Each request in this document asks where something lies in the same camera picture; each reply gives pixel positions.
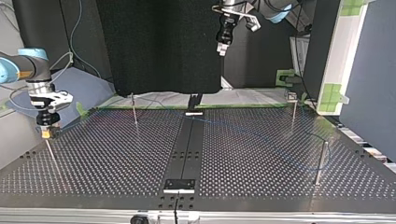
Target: wire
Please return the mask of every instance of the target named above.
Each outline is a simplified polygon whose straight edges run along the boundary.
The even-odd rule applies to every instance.
[[[165,105],[163,105],[163,104],[162,104],[161,102],[159,102],[159,101],[150,100],[150,99],[146,99],[146,98],[143,98],[143,97],[138,97],[138,99],[141,99],[141,100],[144,100],[144,101],[153,102],[153,103],[157,103],[157,104],[159,104],[161,107],[163,107],[165,110],[167,110],[168,112],[171,112],[171,113],[175,114],[175,115],[178,116],[178,117],[181,117],[181,118],[184,118],[184,119],[198,120],[198,121],[201,121],[201,122],[204,122],[204,123],[209,123],[209,124],[214,124],[214,125],[219,125],[219,126],[231,127],[231,128],[234,128],[235,130],[237,130],[239,133],[251,134],[251,135],[253,135],[253,136],[255,136],[255,137],[260,138],[261,140],[264,140],[266,143],[271,144],[271,141],[270,141],[268,138],[266,138],[265,136],[262,136],[260,133],[252,133],[252,132],[249,132],[248,130],[245,130],[245,129],[243,129],[243,128],[240,128],[240,127],[237,127],[237,126],[234,126],[234,125],[232,125],[232,124],[229,124],[229,123],[226,123],[226,122],[222,122],[222,121],[212,121],[212,120],[208,120],[208,119],[198,119],[198,118],[195,118],[195,117],[184,116],[184,115],[181,115],[181,114],[177,113],[175,110],[172,110],[172,109],[166,107]],[[64,129],[62,129],[62,132],[65,132],[66,130],[71,129],[71,128],[73,128],[73,127],[79,125],[79,124],[80,124],[80,123],[77,123],[77,124],[71,125],[71,126],[69,126],[69,127],[67,127],[67,128],[64,128]],[[313,136],[315,136],[315,137],[318,137],[320,140],[323,140],[323,141],[325,141],[325,142],[328,142],[328,141],[326,141],[323,137],[320,137],[320,136],[317,135],[317,134],[312,134],[312,133],[308,133],[308,132],[305,132],[305,133],[310,134],[310,135],[313,135]],[[274,149],[275,149],[275,152],[276,152],[281,158],[283,158],[285,161],[293,161],[293,158],[292,158],[291,156],[286,156],[286,157],[283,156],[282,150],[277,149],[275,146],[274,146]],[[297,161],[292,162],[291,165],[294,166],[295,168],[298,168],[298,169],[301,169],[301,170],[305,169],[305,170],[309,170],[309,171],[313,171],[313,172],[318,171],[318,170],[325,170],[325,169],[327,169],[327,167],[330,165],[331,160],[332,160],[332,157],[331,157],[331,150],[330,150],[329,145],[328,145],[328,147],[327,147],[327,150],[328,150],[328,155],[329,155],[329,156],[328,156],[328,159],[327,159],[326,164],[324,164],[322,167],[319,167],[319,168],[315,167],[315,168],[313,168],[313,167],[306,166],[306,165],[304,165],[304,164],[302,164],[302,163],[300,163],[300,162],[297,162]]]
[[[37,109],[37,108],[32,109],[32,108],[27,108],[27,107],[23,107],[23,106],[21,106],[21,105],[18,105],[18,104],[14,101],[14,99],[12,99],[12,98],[13,98],[14,94],[15,94],[17,91],[20,91],[20,90],[23,89],[23,88],[26,88],[26,86],[22,86],[22,87],[16,89],[15,91],[12,91],[12,92],[9,94],[9,96],[8,96],[8,100],[9,100],[12,104],[14,104],[17,108],[22,109],[22,110],[29,110],[29,111],[43,111],[43,110],[46,110],[46,108],[43,108],[43,109]]]
[[[182,117],[182,118],[184,118],[184,119],[192,119],[192,120],[198,120],[198,121],[201,121],[201,122],[204,122],[204,123],[210,123],[210,124],[215,124],[215,125],[219,125],[219,126],[232,127],[232,128],[234,128],[235,130],[237,130],[237,131],[240,132],[240,133],[252,134],[253,136],[258,137],[258,138],[264,140],[264,141],[267,142],[267,143],[271,143],[271,141],[270,141],[268,138],[266,138],[265,136],[262,136],[260,133],[252,133],[252,132],[249,132],[248,130],[245,130],[245,129],[243,129],[243,128],[240,128],[240,127],[237,127],[237,126],[234,126],[234,125],[232,125],[232,124],[229,124],[229,123],[226,123],[226,122],[222,122],[222,121],[212,121],[212,120],[208,120],[208,119],[198,119],[198,118],[195,118],[195,117],[188,117],[188,116],[180,115],[179,113],[175,112],[174,110],[167,108],[165,105],[163,105],[163,104],[162,104],[161,102],[159,102],[159,101],[154,101],[154,100],[146,99],[146,98],[143,98],[143,97],[138,97],[138,99],[157,103],[157,104],[159,104],[160,106],[162,106],[164,109],[166,109],[167,111],[170,111],[170,112],[172,112],[172,113],[176,114],[177,116]],[[285,159],[285,160],[287,160],[287,161],[290,161],[290,156],[288,156],[288,157],[285,158],[285,157],[283,156],[283,153],[282,153],[281,150],[280,150],[280,152],[279,152],[279,150],[277,150],[275,146],[274,146],[274,149],[278,152],[278,155],[279,155],[280,157],[282,157],[283,159]],[[330,157],[329,157],[327,163],[326,163],[325,165],[323,165],[322,167],[320,167],[320,168],[308,167],[308,166],[305,166],[305,165],[303,165],[303,164],[301,164],[301,163],[300,163],[297,167],[296,167],[296,166],[295,166],[295,167],[296,167],[296,168],[299,168],[299,169],[304,168],[304,169],[310,170],[310,171],[318,171],[318,170],[326,169],[326,168],[329,166],[330,161],[331,161],[331,160],[330,160]]]
[[[177,217],[178,194],[177,194],[177,197],[176,197],[176,203],[175,203],[175,209],[174,209],[175,224],[178,224],[178,217]]]
[[[64,57],[66,57],[67,55],[70,55],[70,57],[73,58],[73,53],[70,52],[70,51],[68,51],[68,52],[66,52],[64,55],[62,55],[62,56],[58,59],[58,61],[56,61],[56,62],[49,68],[49,70],[52,70],[52,69],[53,69]]]
[[[79,26],[79,24],[81,22],[81,18],[82,18],[82,2],[81,2],[81,0],[78,0],[78,1],[79,1],[79,15],[78,15],[78,20],[77,20],[77,22],[76,22],[76,24],[75,24],[75,26],[74,26],[74,28],[72,30],[72,34],[70,35],[70,49],[73,51],[73,53],[76,56],[76,58],[78,58],[83,63],[87,64],[91,69],[93,69],[93,71],[96,73],[96,75],[99,78],[102,78],[102,76],[100,75],[99,71],[93,65],[91,65],[90,63],[85,62],[81,57],[79,57],[79,55],[76,53],[76,51],[75,51],[75,49],[73,47],[73,37],[74,37],[75,31],[77,30],[77,28],[78,28],[78,26]]]
[[[13,111],[11,111],[11,112],[9,112],[9,113],[6,113],[5,115],[0,116],[0,119],[2,119],[3,117],[8,116],[8,115],[10,115],[10,114],[13,114],[13,113],[15,113],[15,110],[13,110]]]
[[[69,58],[69,64],[66,66],[66,68],[73,62],[72,60],[73,60],[73,53],[72,52],[66,52],[64,55],[62,55],[61,56],[61,58],[59,58],[58,59],[58,61],[56,61],[50,68],[49,68],[49,70],[52,70],[64,57],[66,57],[66,55],[69,55],[70,56],[70,58]],[[28,90],[22,90],[22,88],[17,88],[17,89],[14,89],[14,88],[10,88],[10,87],[7,87],[7,86],[4,86],[4,85],[0,85],[0,87],[1,88],[3,88],[3,89],[6,89],[6,90],[9,90],[9,91],[34,91],[34,90],[38,90],[38,89],[41,89],[41,88],[43,88],[43,87],[37,87],[37,88],[32,88],[32,89],[28,89]]]
[[[289,9],[280,9],[280,8],[274,7],[274,5],[272,5],[270,0],[263,0],[263,1],[264,1],[265,5],[267,5],[269,8],[271,8],[275,12],[289,12],[289,11],[294,10],[298,6],[302,6],[304,0],[302,2],[300,2],[300,3],[298,3],[297,5],[295,5],[294,7],[289,8]]]
[[[9,5],[9,4],[7,4],[7,3],[5,3],[5,2],[1,2],[0,1],[0,6],[6,6],[7,8],[9,8],[11,11],[13,11],[13,12],[15,12],[15,10],[14,10],[14,8],[11,6],[11,5]],[[9,21],[9,23],[11,24],[11,26],[19,33],[20,32],[20,29],[18,29],[18,26],[17,25],[15,25],[14,24],[14,22],[9,18],[9,16],[6,14],[6,12],[4,12],[3,10],[0,10],[3,14],[4,14],[4,16],[7,18],[7,20]]]
[[[10,4],[8,4],[8,3],[5,3],[5,2],[3,2],[3,1],[0,1],[0,6],[1,6],[1,5],[6,6],[6,7],[8,7],[11,11],[15,12],[15,9],[14,9],[14,7],[13,7],[12,5],[10,5]]]
[[[311,97],[311,94],[309,93],[308,88],[307,88],[306,85],[305,85],[305,81],[304,81],[304,78],[303,78],[303,75],[304,75],[304,74],[303,74],[303,71],[301,70],[300,59],[299,59],[298,48],[297,48],[298,25],[299,25],[299,23],[300,23],[300,17],[301,17],[301,11],[302,11],[302,10],[303,10],[303,2],[302,2],[302,4],[301,4],[300,10],[299,10],[299,12],[298,12],[297,22],[296,22],[296,35],[295,35],[295,37],[294,37],[294,42],[295,42],[294,46],[295,46],[295,48],[296,48],[297,66],[298,66],[298,70],[300,71],[300,75],[297,75],[297,76],[300,77],[301,81],[303,82],[303,86],[304,86],[304,89],[305,89],[305,91],[306,91],[306,94],[308,95],[308,98],[309,98],[309,100],[311,101],[312,105],[314,106],[315,110],[317,110],[317,106],[314,104],[314,101],[313,101],[313,99],[312,99],[312,97]]]
[[[48,85],[50,85],[50,84],[53,83],[56,79],[58,79],[58,78],[66,71],[66,69],[70,66],[70,64],[73,62],[73,61],[72,61],[72,60],[73,60],[73,54],[70,53],[70,52],[67,52],[67,53],[64,54],[56,63],[60,62],[61,59],[64,58],[66,55],[69,55],[69,62],[67,63],[67,65],[64,67],[64,69],[61,71],[61,73],[60,73],[56,78],[54,78],[54,79],[51,80],[50,82],[46,83],[46,85],[45,85],[45,86],[42,86],[42,87],[37,87],[37,88],[31,88],[31,89],[28,89],[28,90],[23,90],[23,88],[26,88],[26,87],[27,87],[27,86],[23,86],[23,87],[20,87],[20,88],[18,88],[18,89],[16,89],[16,90],[13,90],[13,91],[9,94],[8,100],[9,100],[12,104],[14,104],[17,108],[22,109],[22,110],[28,110],[28,111],[44,111],[44,110],[47,110],[47,108],[43,108],[43,109],[37,109],[37,108],[35,108],[35,109],[33,109],[33,108],[27,108],[27,107],[23,107],[23,106],[21,106],[21,105],[18,105],[18,104],[14,101],[13,95],[14,95],[17,91],[34,91],[34,90],[39,90],[39,89],[44,88],[44,87],[48,87]]]

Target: metal clamp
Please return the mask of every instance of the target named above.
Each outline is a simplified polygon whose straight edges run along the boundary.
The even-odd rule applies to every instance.
[[[234,14],[234,15],[238,15],[242,18],[246,18],[247,20],[247,28],[251,31],[251,32],[256,32],[257,30],[259,30],[260,28],[262,28],[262,26],[260,25],[259,20],[257,19],[256,16],[247,14],[247,13],[243,13],[243,12],[237,12],[237,11],[232,11],[230,9],[221,7],[221,6],[213,6],[212,7],[212,11],[214,12],[218,12],[218,13],[229,13],[229,14]]]

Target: black panel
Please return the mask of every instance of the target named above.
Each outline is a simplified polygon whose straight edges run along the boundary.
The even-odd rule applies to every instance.
[[[45,49],[49,63],[69,51],[61,5],[57,0],[14,0],[15,15],[26,48]],[[55,66],[64,68],[67,59]]]
[[[256,10],[250,14],[259,19],[262,28],[252,33],[245,20],[239,22],[225,57],[224,76],[235,88],[274,87],[276,71],[293,67],[290,36],[296,31],[286,20],[273,24]]]
[[[117,93],[217,92],[215,2],[97,0]]]
[[[79,16],[78,0],[61,0],[67,35],[71,36]],[[81,21],[74,33],[73,47],[80,58],[90,63],[105,80],[111,81],[110,62],[107,55],[102,24],[95,0],[81,0]],[[74,66],[96,76],[87,64],[75,59]]]
[[[314,99],[319,96],[339,6],[340,0],[317,2],[304,69],[305,85]]]

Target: end effector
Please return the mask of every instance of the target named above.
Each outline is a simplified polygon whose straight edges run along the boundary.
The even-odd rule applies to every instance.
[[[0,52],[0,84],[25,80],[31,104],[37,109],[36,123],[42,137],[56,137],[61,119],[57,111],[68,107],[73,96],[56,91],[50,75],[47,53],[43,49],[19,49],[19,55]]]
[[[271,6],[275,5],[276,8],[284,10],[279,12],[268,7],[266,5],[268,1],[274,2],[271,2]],[[248,4],[255,7],[267,20],[278,23],[288,15],[288,9],[291,8],[293,2],[296,0],[219,0],[219,4],[212,7],[213,11],[221,14],[219,17],[220,29],[216,35],[219,55],[224,56],[227,48],[233,43],[233,28],[240,19],[247,20],[246,27],[251,32],[261,28],[257,17],[247,13]]]

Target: gray wall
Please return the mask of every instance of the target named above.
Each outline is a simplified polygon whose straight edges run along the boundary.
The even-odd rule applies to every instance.
[[[12,5],[11,0],[3,0]],[[14,20],[13,13],[5,9],[7,15]],[[9,21],[0,12],[0,51],[16,54],[22,48],[21,37]],[[10,87],[17,88],[24,84],[18,82]],[[0,88],[0,102],[4,102],[9,91]],[[2,110],[0,106],[0,169],[17,159],[23,152],[30,150],[41,142],[40,134],[35,131],[35,120],[19,113],[7,115],[9,110]]]
[[[396,161],[396,1],[368,6],[341,121]]]

